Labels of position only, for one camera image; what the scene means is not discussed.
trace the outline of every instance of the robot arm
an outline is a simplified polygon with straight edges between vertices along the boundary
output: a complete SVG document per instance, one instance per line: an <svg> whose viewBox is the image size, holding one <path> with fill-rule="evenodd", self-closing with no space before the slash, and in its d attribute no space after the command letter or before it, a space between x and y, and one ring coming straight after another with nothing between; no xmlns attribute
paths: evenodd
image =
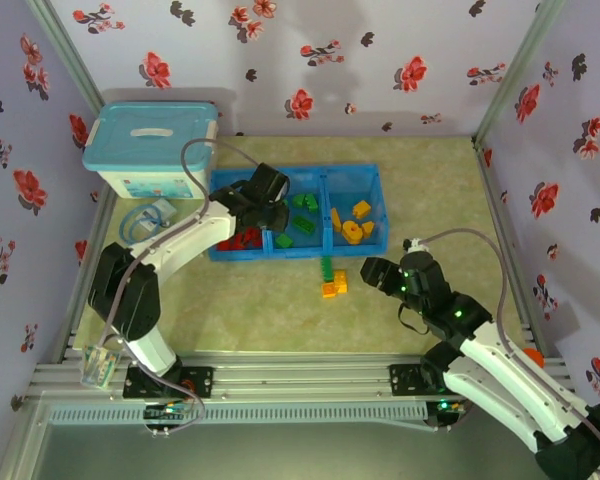
<svg viewBox="0 0 600 480"><path fill-rule="evenodd" d="M434 388L461 394L512 430L550 478L586 479L600 465L600 404L562 388L513 342L501 336L475 299L454 292L422 246L405 242L400 265L367 258L365 283L418 312L441 342L422 358L420 373Z"/></svg>
<svg viewBox="0 0 600 480"><path fill-rule="evenodd" d="M289 179L266 164L260 164L248 181L221 188L209 197L206 212L192 227L202 208L160 235L125 249L117 243L107 246L94 275L89 305L104 320L122 275L138 256L148 254L131 274L112 328L147 369L167 380L176 379L181 362L157 328L160 318L159 286L199 254L248 227L284 231L289 209L282 203ZM162 242L159 247L153 244Z"/></svg>

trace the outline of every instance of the gray cable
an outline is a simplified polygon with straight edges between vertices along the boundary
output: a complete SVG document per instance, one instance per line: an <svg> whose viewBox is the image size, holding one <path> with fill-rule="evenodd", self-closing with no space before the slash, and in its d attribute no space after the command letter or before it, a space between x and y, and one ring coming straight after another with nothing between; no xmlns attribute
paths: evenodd
<svg viewBox="0 0 600 480"><path fill-rule="evenodd" d="M189 179L194 183L194 185L196 187L198 187L200 189L200 191L203 194L204 197L204 204L202 205L202 208L199 210L199 213L197 216L195 216L194 218L192 218L190 221L186 222L185 224L179 226L178 228L174 229L172 232L168 232L167 234L165 234L164 237L158 238L155 241L153 241L147 248L145 248L132 262L131 264L129 264L129 267L127 267L127 269L125 270L124 274L122 275L122 279L120 280L120 283L118 284L118 289L116 290L116 294L113 297L113 302L111 304L111 310L109 311L109 315L107 316L107 320L105 322L104 325L104 329L102 331L102 335L100 336L100 340L98 341L98 346L102 347L102 345L109 339L112 338L112 335L108 334L109 330L111 329L111 326L113 325L113 319L116 316L116 313L118 311L118 307L120 306L120 300L122 298L122 293L124 292L125 286L127 284L127 280L131 277L131 274L133 273L133 271L136 269L136 267L138 265L140 265L140 263L142 262L142 260L144 260L147 255L149 255L150 250L158 248L160 245L162 245L164 242L166 242L167 240L173 238L174 236L178 235L181 232L184 232L185 230L187 230L188 228L193 227L196 223L198 223L200 221L201 218L204 217L204 215L207 213L207 210L209 210L209 193L207 191L207 189L204 187L204 185L202 185L191 173L191 171L189 170L189 167L187 166L187 162L185 159L185 154L187 152L187 149L193 145L194 143L215 143L217 145L221 145L223 147L229 148L230 150L233 150L234 152L239 153L240 155L242 155L244 158L246 158L248 161L250 161L251 163L253 163L254 165L259 165L259 163L254 160L250 155L248 155L247 153L243 152L242 150L240 150L237 147L234 147L233 145L226 143L222 140L217 140L215 138L194 138L192 140L189 140L187 143L185 143L182 146L182 150L180 151L180 163L182 164L182 169L184 170L184 173L187 175L187 177L189 177ZM154 372L152 372L151 370L149 370L145 365L143 365L138 358L135 356L135 354L131 351L131 348L129 348L129 346L127 345L127 343L123 340L123 346L125 347L125 350L127 351L127 353L129 354L129 356L132 358L132 360L137 364L137 366L146 374L148 375L151 379L153 379L154 381L161 383L162 385L165 385L169 388L172 388L174 390L177 390L181 393L184 393L185 395L188 395L189 397L191 397L194 402L198 402L200 404L201 407L201 412L200 415L198 415L198 417L194 417L192 420L183 423L182 425L178 425L177 427L174 427L170 430L164 431L164 432L155 432L157 435L161 435L161 436L166 436L169 433L175 433L177 431L183 430L195 423L200 422L206 413L206 407L204 405L204 402L202 401L202 399L196 395L194 392L192 392L191 390L184 388L180 385L177 385L175 383L169 382L168 380L165 380L162 377L159 377L158 375L156 375Z"/></svg>
<svg viewBox="0 0 600 480"><path fill-rule="evenodd" d="M568 401L563 399L562 396L558 392L556 392L555 389L551 385L549 385L540 375L538 375L529 366L527 366L527 364L524 363L522 361L522 359L520 359L518 357L518 355L516 355L516 352L513 350L513 348L511 348L511 345L509 345L509 340L506 337L506 333L504 331L504 323L503 323L504 322L504 320L503 320L504 300L505 300L505 297L507 296L507 271L506 271L506 267L504 265L504 260L502 259L502 254L500 253L500 249L493 242L493 240L491 240L489 237L487 237L484 233L482 233L478 230L474 230L473 228L452 228L451 230L446 230L444 232L438 233L437 235L433 235L432 237L426 238L426 239L422 240L421 243L424 243L424 244L431 243L435 240L438 240L442 237L446 237L447 235L451 235L454 233L470 233L472 235L477 235L482 240L487 242L487 244L489 244L491 249L496 254L496 257L498 257L498 263L500 264L500 270L502 272L502 290L500 292L500 300L498 301L498 309L496 311L496 326L498 328L498 336L500 337L500 343L502 343L502 345L504 346L507 353L518 364L518 366L520 366L525 372L527 372L536 382L538 382L545 389L547 389L558 400L558 402L560 402L560 404L564 408L571 410L571 413L573 413L573 415L580 422L584 423L587 426L587 428L589 428L589 430L591 430L591 433L593 433L595 435L595 437L600 441L600 432L589 421L589 419L587 419L584 415L582 415L580 412L578 412Z"/></svg>

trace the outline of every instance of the box handle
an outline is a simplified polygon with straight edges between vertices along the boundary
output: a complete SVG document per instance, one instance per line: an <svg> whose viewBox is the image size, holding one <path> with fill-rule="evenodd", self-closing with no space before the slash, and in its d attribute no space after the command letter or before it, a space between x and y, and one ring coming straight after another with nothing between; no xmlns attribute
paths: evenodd
<svg viewBox="0 0 600 480"><path fill-rule="evenodd" d="M173 130L169 128L134 128L131 130L132 137L170 137Z"/></svg>

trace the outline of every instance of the blue cable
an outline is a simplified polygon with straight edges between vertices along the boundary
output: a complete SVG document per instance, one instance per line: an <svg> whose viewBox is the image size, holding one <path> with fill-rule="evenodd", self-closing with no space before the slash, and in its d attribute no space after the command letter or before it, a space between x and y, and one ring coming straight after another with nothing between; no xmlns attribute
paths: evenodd
<svg viewBox="0 0 600 480"><path fill-rule="evenodd" d="M151 209L155 210L156 217L155 218L154 217L138 218L138 219L134 220L134 222L129 227L129 230L128 230L129 233L127 236L127 234L125 233L125 226L129 222L129 220L131 218L137 216L138 213L140 213L144 210L151 210ZM129 213L127 213L124 216L124 218L122 219L122 221L120 222L120 227L118 228L118 235L120 236L122 241L125 242L127 245L133 245L134 243L138 243L138 242L142 241L142 240L136 240L135 238L133 238L133 229L136 228L140 224L140 222L144 222L144 221L149 221L149 222L153 223L154 226L153 226L153 230L151 230L151 232L149 233L149 236L147 236L146 238L143 238L142 240L151 238L160 231L160 227L162 226L162 213L160 213L160 209L158 209L158 207L156 207L155 205L150 205L150 204L146 203L143 205L138 205L136 208L134 208Z"/></svg>

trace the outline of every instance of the wire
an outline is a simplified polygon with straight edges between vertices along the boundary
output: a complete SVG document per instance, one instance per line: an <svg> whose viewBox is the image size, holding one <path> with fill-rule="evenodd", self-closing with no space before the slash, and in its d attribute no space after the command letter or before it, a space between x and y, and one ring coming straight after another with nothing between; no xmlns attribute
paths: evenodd
<svg viewBox="0 0 600 480"><path fill-rule="evenodd" d="M105 321L104 329L102 331L102 335L100 336L100 340L98 340L97 345L99 347L102 347L102 345L105 343L105 341L107 339L112 338L111 335L109 335L109 330L111 329L111 327L113 325L113 320L116 316L116 313L118 312L118 307L120 306L120 300L122 299L122 294L124 292L125 286L127 285L127 281L131 277L131 274L133 273L133 271L138 267L138 265L140 265L142 260L144 260L153 249L158 248L160 245L165 243L167 240L170 240L171 238L175 237L176 235L193 227L196 223L198 223L200 221L200 219L202 219L205 216L205 214L207 213L207 210L209 210L209 203L210 203L209 202L209 192L207 191L205 186L202 185L198 181L198 179L193 176L193 174L189 170L189 167L187 166L187 161L185 159L185 154L187 152L187 149L195 143L202 143L202 142L215 143L217 145L226 147L230 150L233 150L234 152L239 153L240 155L242 155L244 158L246 158L248 161L250 161L254 165L259 165L259 163L256 160L254 160L253 157L251 157L249 154L243 152L239 148L234 147L233 145L231 145L227 142L224 142L222 140L218 140L215 138L194 138L194 139L189 140L187 143L185 143L182 146L182 150L180 150L180 163L182 165L182 169L184 170L184 173L187 175L187 177L189 177L189 179L194 183L194 185L200 189L200 191L203 194L204 203L202 205L202 208L198 211L198 215L196 215L190 221L180 225L177 228L174 228L173 231L167 230L165 232L164 236L155 239L147 248L145 248L142 252L140 252L138 254L138 256L129 264L129 266L125 270L124 274L122 275L122 278L120 279L120 283L118 284L118 288L116 289L116 294L113 297L113 302L111 303L111 309L109 310L109 315L107 316L107 319ZM178 425L177 427L174 427L170 430L167 430L164 432L155 431L154 433L156 433L157 435L165 436L165 435L168 435L169 432L175 433L177 431L183 430L195 423L200 422L204 418L205 413L206 413L206 407L204 405L204 402L198 395L196 395L194 392L192 392L189 389L186 389L180 385L169 382L168 380L165 380L164 378L159 377L154 372L149 370L145 365L143 365L142 362L140 362L138 360L138 357L136 357L136 355L131 351L131 348L124 340L123 340L123 346L125 347L125 350L129 354L131 359L137 364L137 366L140 368L140 370L142 370L147 376L149 376L155 382L158 382L158 383L165 385L173 390L177 390L181 393L184 393L185 395L190 396L191 398L194 399L194 401L197 401L201 406L202 410L201 410L200 415L197 418L194 417L192 420L190 420L186 423L183 423L182 425Z"/></svg>
<svg viewBox="0 0 600 480"><path fill-rule="evenodd" d="M133 221L131 226L128 228L129 233L128 234L125 233L125 226L129 222L129 220L131 220L134 216L137 216L138 213L143 212L144 210L149 210L149 209L155 210L156 217L155 218L154 217L137 218L136 220ZM138 225L140 225L141 222L153 223L153 230L151 230L151 232L149 233L149 236L144 238L143 240L136 240L135 238L133 238L133 230ZM124 216L124 218L120 222L120 226L118 227L118 235L120 236L122 241L125 242L127 245L133 245L134 243L138 243L139 241L144 241L151 237L155 237L156 234L160 231L161 226L162 226L162 213L160 212L160 209L158 207L156 207L155 205L145 203L143 205L138 205L136 208L133 208L131 211L129 211Z"/></svg>
<svg viewBox="0 0 600 480"><path fill-rule="evenodd" d="M502 343L502 345L504 346L507 353L518 364L518 366L520 368L522 368L522 370L524 370L526 373L528 373L536 382L538 382L540 385L542 385L542 387L547 389L558 400L558 402L560 402L560 404L564 408L570 410L571 413L573 413L573 415L581 423L584 423L587 426L587 428L589 428L589 430L591 430L591 433L593 433L595 435L595 437L598 439L598 441L600 442L600 431L595 427L595 425L593 425L587 417L585 417L578 410L576 410L567 400L562 398L562 396L558 392L556 392L556 390L551 385L549 385L549 383L547 383L540 375L538 375L535 371L533 371L533 369L531 369L516 354L516 352L513 350L513 348L511 348L511 345L509 345L509 339L507 338L506 333L504 331L504 320L503 320L504 300L507 296L507 270L504 265L504 260L502 259L502 254L500 253L500 249L493 242L493 240L491 240L489 237L487 237L484 233L482 233L478 230L474 230L473 228L452 228L451 230L446 230L444 232L438 233L437 235L433 235L432 237L426 238L426 239L422 240L420 243L424 243L424 244L431 243L442 237L446 237L447 235L452 235L452 234L456 234L456 233L470 233L472 235L477 235L482 240L487 242L487 244L491 247L491 249L496 254L496 257L498 258L498 263L500 264L500 271L502 272L502 290L500 292L500 300L498 301L498 309L496 311L496 327L498 329L498 336L500 337L500 343Z"/></svg>

